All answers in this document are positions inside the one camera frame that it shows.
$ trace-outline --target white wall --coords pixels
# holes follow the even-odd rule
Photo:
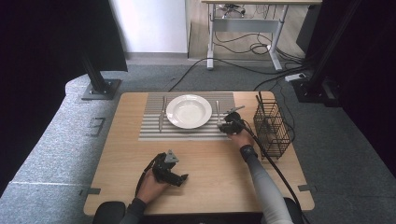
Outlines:
[[[109,0],[125,52],[187,53],[185,0]]]

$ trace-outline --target human hand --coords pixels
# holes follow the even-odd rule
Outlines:
[[[254,139],[246,130],[242,130],[241,133],[237,133],[237,134],[227,134],[227,136],[231,140],[233,140],[233,142],[239,148],[241,148],[242,146],[245,146],[245,145],[254,146]]]
[[[155,179],[154,173],[152,173],[152,169],[149,169],[145,177],[143,177],[143,182],[137,192],[136,198],[148,204],[158,198],[168,186],[168,183],[158,182]]]

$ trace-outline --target striped placemat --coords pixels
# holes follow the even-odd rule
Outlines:
[[[205,98],[212,106],[212,117],[201,127],[181,129],[173,125],[168,118],[163,119],[163,131],[158,128],[159,116],[163,109],[163,96],[167,97],[167,105],[173,99],[184,94],[194,94]],[[219,131],[216,101],[219,101],[220,120],[224,121],[227,110],[235,107],[232,92],[150,92],[140,127],[139,141],[208,141],[227,140],[227,135]]]

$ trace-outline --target white plate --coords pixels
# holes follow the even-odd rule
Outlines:
[[[166,117],[174,125],[183,129],[198,128],[212,116],[212,106],[201,96],[181,95],[166,107]]]

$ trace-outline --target desk leg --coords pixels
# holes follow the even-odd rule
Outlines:
[[[286,14],[288,13],[288,9],[289,9],[289,5],[283,6],[282,17],[279,19],[279,23],[276,28],[274,39],[272,41],[272,44],[267,46],[276,71],[282,70],[282,66],[280,65],[279,59],[277,58],[276,55],[276,45],[277,42],[279,41],[280,33],[282,32],[283,23],[285,23],[285,18],[286,18]]]
[[[207,70],[213,70],[213,22],[216,16],[216,6],[215,4],[209,4],[209,44],[207,46]]]

